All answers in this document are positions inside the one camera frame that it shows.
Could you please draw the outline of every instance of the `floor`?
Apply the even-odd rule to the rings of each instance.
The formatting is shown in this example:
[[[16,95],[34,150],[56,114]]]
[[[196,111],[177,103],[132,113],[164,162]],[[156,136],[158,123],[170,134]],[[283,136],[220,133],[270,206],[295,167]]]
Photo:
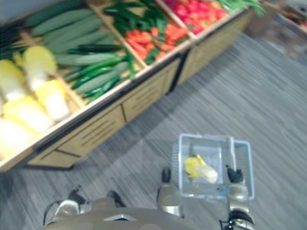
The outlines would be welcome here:
[[[114,189],[129,207],[155,208],[161,169],[181,133],[229,134],[251,143],[258,230],[307,226],[307,66],[242,35],[235,45],[179,86],[70,172],[19,169],[1,183],[0,229],[35,230],[45,207],[76,185],[95,200]],[[199,229],[219,229],[226,208],[185,199]]]

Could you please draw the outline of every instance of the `cucumber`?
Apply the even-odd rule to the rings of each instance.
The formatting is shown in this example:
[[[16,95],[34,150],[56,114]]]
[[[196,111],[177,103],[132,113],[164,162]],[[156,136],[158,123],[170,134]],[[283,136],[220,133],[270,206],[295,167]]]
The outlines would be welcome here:
[[[81,85],[83,85],[84,83],[90,81],[91,79],[102,75],[104,73],[108,73],[112,70],[113,68],[111,66],[107,66],[107,67],[102,67],[99,69],[95,69],[91,72],[89,72],[88,74],[86,74],[85,76],[81,77],[80,79],[78,79],[74,85],[71,87],[73,90],[77,89],[78,87],[80,87]]]
[[[60,1],[28,17],[27,20],[25,21],[25,25],[35,26],[63,12],[75,10],[83,6],[84,6],[83,0]]]
[[[116,64],[118,64],[118,63],[120,63],[121,61],[124,61],[124,60],[125,60],[125,57],[119,57],[119,56],[115,56],[113,58],[105,59],[103,61],[100,61],[100,62],[97,62],[97,63],[92,64],[90,66],[87,66],[77,73],[66,76],[65,81],[66,82],[74,81],[74,80],[82,77],[83,75],[87,75],[87,74],[92,73],[93,71],[96,71],[97,69],[100,69],[100,68],[103,68],[103,67],[108,67],[108,66],[114,66],[114,65],[116,65]]]
[[[109,58],[109,59],[105,59],[102,60],[98,63],[92,64],[90,66],[85,67],[84,69],[82,69],[79,74],[80,76],[87,74],[88,72],[101,68],[101,67],[106,67],[106,66],[113,66],[116,65],[118,63],[120,63],[121,61],[124,61],[126,59],[126,57],[120,57],[120,56],[115,56],[114,58]]]
[[[105,37],[105,38],[99,40],[98,42],[95,42],[95,44],[97,44],[97,45],[109,45],[109,44],[113,44],[114,41],[115,41],[115,36],[109,35],[108,37]]]
[[[66,26],[68,24],[74,23],[84,17],[94,14],[93,11],[89,9],[73,10],[62,13],[54,18],[51,18],[38,26],[34,27],[31,34],[33,36],[44,35],[49,31],[58,29],[60,27]]]
[[[113,77],[110,80],[108,80],[102,87],[99,88],[99,90],[97,90],[97,92],[92,96],[92,98],[88,101],[87,104],[93,102],[94,100],[98,99],[103,94],[108,92],[110,89],[113,88],[113,86],[116,85],[117,82],[119,82],[119,80],[120,80],[120,76],[119,75],[116,75],[115,77]]]
[[[91,21],[96,20],[96,19],[99,19],[97,15],[90,15],[90,16],[87,16],[80,21],[73,23],[73,24],[70,24],[70,25],[64,26],[60,29],[51,31],[51,32],[49,32],[49,33],[47,33],[43,36],[43,42],[48,44],[48,43],[52,42],[53,39],[55,39],[58,36],[66,33],[67,31],[79,30],[80,27],[85,26],[87,24],[90,24]]]
[[[54,44],[65,43],[65,42],[77,39],[81,36],[88,35],[89,33],[92,33],[98,30],[101,24],[102,24],[102,21],[100,18],[96,18],[92,20],[90,23],[88,22],[82,23],[81,25],[78,25],[78,27],[67,30],[65,33],[58,36],[56,39],[52,41],[52,43],[50,43],[50,45],[53,43]]]
[[[82,94],[85,92],[89,92],[91,90],[96,89],[99,86],[107,83],[109,80],[114,78],[115,76],[121,74],[128,68],[128,63],[126,61],[118,63],[111,72],[100,75],[90,81],[86,82],[82,86],[80,86],[76,91],[78,94]]]
[[[56,54],[55,58],[59,65],[62,66],[86,66],[103,60],[117,57],[116,54]]]
[[[93,52],[93,53],[99,53],[99,52],[116,52],[121,50],[122,47],[119,45],[98,45],[98,44],[92,44],[92,45],[80,45],[79,50],[83,52]]]
[[[100,40],[101,38],[107,36],[107,34],[108,34],[107,31],[96,31],[63,44],[53,42],[52,44],[49,44],[47,47],[55,53],[64,53],[69,49],[77,48],[79,45],[94,43]]]

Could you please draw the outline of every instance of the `clear plastic basket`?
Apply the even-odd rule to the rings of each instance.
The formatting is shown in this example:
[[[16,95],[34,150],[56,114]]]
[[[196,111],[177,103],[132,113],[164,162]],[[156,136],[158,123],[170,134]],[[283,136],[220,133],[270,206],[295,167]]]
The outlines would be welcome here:
[[[191,180],[185,172],[185,159],[193,155],[201,157],[217,170],[219,177],[211,184],[203,179]],[[183,197],[224,199],[230,181],[227,167],[242,169],[250,198],[254,198],[251,155],[248,142],[236,141],[232,137],[181,134],[173,145],[172,181],[178,185]]]

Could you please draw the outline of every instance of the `wooden drawer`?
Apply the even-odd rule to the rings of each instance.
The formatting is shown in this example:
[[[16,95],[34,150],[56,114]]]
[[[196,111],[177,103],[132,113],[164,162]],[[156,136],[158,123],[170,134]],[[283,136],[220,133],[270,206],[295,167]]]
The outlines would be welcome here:
[[[45,156],[36,156],[28,162],[28,165],[69,168],[80,159],[80,156],[70,155],[54,150]]]
[[[49,146],[28,164],[53,167],[74,164],[124,125],[121,106],[111,106]]]
[[[234,19],[234,21],[193,47],[186,60],[178,83],[183,83],[232,45],[249,22],[250,16],[251,13],[239,16],[237,19]]]
[[[127,99],[122,104],[127,122],[142,113],[162,96],[164,82],[168,74],[168,67],[166,67],[128,94]]]
[[[58,149],[63,152],[74,150],[75,154],[84,156],[124,125],[125,119],[122,108],[117,106],[106,115],[88,124],[86,128],[59,146]]]

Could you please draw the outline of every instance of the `vegetable stand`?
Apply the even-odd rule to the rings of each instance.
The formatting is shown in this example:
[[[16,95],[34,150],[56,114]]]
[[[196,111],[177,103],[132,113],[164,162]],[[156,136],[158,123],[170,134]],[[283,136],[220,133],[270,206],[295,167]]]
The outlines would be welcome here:
[[[0,161],[0,171],[7,171],[14,166],[70,168],[173,89],[177,82],[182,83],[219,55],[234,42],[238,32],[249,20],[247,11],[238,10],[197,36],[188,32],[187,40],[168,50],[156,61],[146,63],[123,34],[113,26],[113,17],[103,14],[103,8],[109,6],[110,3],[104,3],[102,0],[86,2],[86,7],[104,23],[99,26],[99,31],[111,32],[116,37],[113,44],[123,46],[132,54],[136,71],[134,79],[127,78],[130,75],[128,70],[123,72],[122,81],[88,104],[89,99],[82,98],[84,94],[78,94],[78,88],[71,88],[78,80],[68,83],[65,81],[65,75],[71,69],[61,66],[53,78],[57,79],[66,91],[71,115],[31,140],[27,148]],[[160,1],[157,1],[157,6],[162,9],[168,22],[178,28],[185,27]],[[133,7],[132,11],[137,15],[144,14],[142,7]],[[46,37],[33,36],[29,28],[21,29],[20,36],[27,46],[48,47]],[[203,58],[202,52],[206,52],[206,58]],[[120,56],[125,53],[124,50],[117,51]]]

